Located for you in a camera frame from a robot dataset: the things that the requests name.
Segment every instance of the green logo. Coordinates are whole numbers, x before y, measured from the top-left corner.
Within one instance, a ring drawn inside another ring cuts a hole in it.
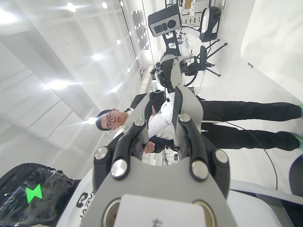
[[[26,190],[26,197],[27,197],[27,202],[30,203],[34,197],[42,199],[42,191],[41,191],[41,186],[38,184],[34,190],[31,190],[29,188],[25,188]]]

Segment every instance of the chair leg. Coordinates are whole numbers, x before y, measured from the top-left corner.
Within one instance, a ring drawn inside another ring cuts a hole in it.
[[[220,74],[215,73],[214,71],[211,71],[210,69],[206,68],[206,70],[210,71],[211,73],[215,74],[216,76],[220,77]]]
[[[211,53],[206,59],[213,56],[216,52],[218,52],[220,49],[224,48],[225,46],[227,46],[227,43],[224,43],[223,46],[219,47],[215,52]]]
[[[213,44],[215,44],[216,42],[219,42],[220,39],[217,39],[215,42],[213,42],[212,44],[210,44],[206,49],[210,48]]]
[[[214,64],[211,64],[211,63],[209,63],[209,62],[206,62],[206,64],[210,64],[212,67],[214,67]]]

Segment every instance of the glasses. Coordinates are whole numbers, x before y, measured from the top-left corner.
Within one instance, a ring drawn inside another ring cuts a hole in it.
[[[112,129],[114,127],[114,122],[112,121],[114,119],[114,114],[109,112],[107,118],[109,119],[108,128]]]

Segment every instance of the plastic wrap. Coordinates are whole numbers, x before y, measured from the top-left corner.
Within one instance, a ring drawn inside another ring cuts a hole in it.
[[[62,200],[66,201],[72,193],[73,182],[60,171],[50,167],[30,168],[22,175],[12,174],[0,185],[0,226],[31,226],[51,221],[64,208]],[[28,202],[29,189],[37,186],[41,193],[31,193]]]

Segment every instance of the black pants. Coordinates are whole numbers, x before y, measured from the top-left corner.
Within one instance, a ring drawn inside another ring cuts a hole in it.
[[[278,102],[261,104],[243,101],[201,101],[203,107],[203,120],[205,121],[232,121],[232,120],[271,120],[286,121],[302,116],[299,106]],[[279,148],[291,151],[300,146],[299,141],[289,132],[267,132],[260,130],[238,130],[234,127],[217,125],[215,123],[202,123],[203,135],[207,137],[216,148]]]

